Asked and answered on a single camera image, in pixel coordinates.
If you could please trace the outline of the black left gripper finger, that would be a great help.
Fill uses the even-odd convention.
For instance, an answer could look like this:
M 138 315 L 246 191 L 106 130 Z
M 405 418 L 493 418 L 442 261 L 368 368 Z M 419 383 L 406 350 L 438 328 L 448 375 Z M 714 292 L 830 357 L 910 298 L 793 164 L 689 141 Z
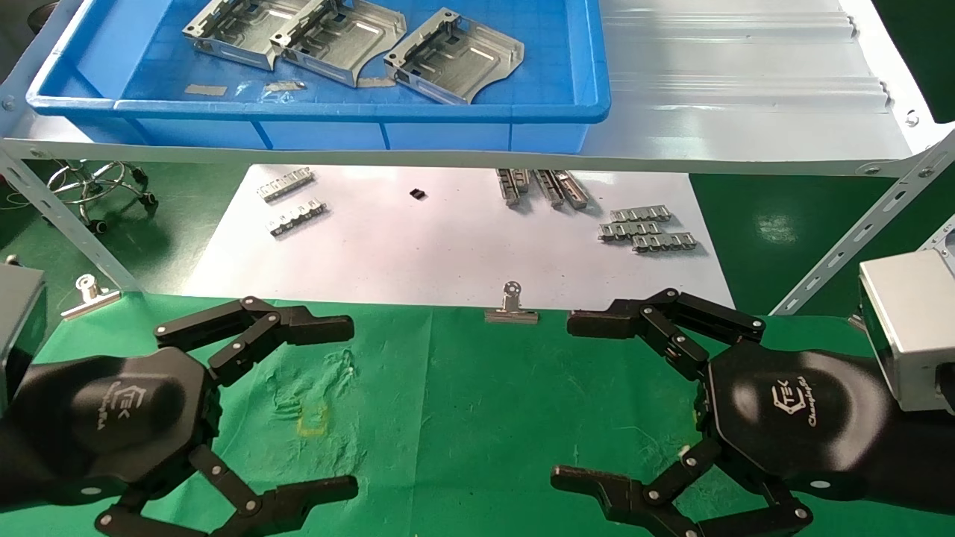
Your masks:
M 359 486 L 354 476 L 340 476 L 279 486 L 256 495 L 207 445 L 189 454 L 189 463 L 235 511 L 213 536 L 272 536 L 300 530 L 315 506 L 344 502 L 356 497 Z M 144 517 L 141 513 L 148 495 L 129 489 L 100 513 L 95 528 L 106 536 L 201 536 L 200 530 Z
M 316 317 L 304 305 L 276 307 L 249 296 L 167 321 L 154 337 L 158 347 L 180 351 L 225 341 L 209 358 L 208 371 L 219 386 L 231 386 L 283 344 L 351 340 L 354 320 L 348 315 Z

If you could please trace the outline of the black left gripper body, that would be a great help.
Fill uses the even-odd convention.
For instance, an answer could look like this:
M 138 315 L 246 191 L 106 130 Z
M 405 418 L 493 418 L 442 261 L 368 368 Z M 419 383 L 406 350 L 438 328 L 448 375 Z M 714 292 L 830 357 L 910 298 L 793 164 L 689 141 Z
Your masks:
M 165 497 L 221 414 L 217 382 L 184 351 L 31 365 L 2 417 L 2 510 Z

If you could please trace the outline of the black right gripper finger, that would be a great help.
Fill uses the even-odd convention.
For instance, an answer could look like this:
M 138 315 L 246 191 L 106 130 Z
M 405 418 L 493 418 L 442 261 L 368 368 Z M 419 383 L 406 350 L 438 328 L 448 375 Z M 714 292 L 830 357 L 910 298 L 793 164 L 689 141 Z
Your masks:
M 724 459 L 723 445 L 705 438 L 648 485 L 625 475 L 568 465 L 552 469 L 551 485 L 561 492 L 593 497 L 608 521 L 645 528 L 654 536 L 795 536 L 814 521 L 811 509 L 774 479 L 757 485 L 767 503 L 762 509 L 699 522 L 683 515 L 676 499 Z
M 615 299 L 606 310 L 572 310 L 571 336 L 587 339 L 641 339 L 686 380 L 700 381 L 710 355 L 690 332 L 724 344 L 760 343 L 765 324 L 749 314 L 677 289 L 647 299 Z

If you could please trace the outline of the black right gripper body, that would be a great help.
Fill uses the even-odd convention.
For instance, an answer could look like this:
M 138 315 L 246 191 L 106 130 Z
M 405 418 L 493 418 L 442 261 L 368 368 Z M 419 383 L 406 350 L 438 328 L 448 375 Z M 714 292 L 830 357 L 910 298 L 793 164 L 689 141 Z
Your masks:
M 953 417 L 905 412 L 873 358 L 729 349 L 707 364 L 707 429 L 747 489 L 953 513 Z

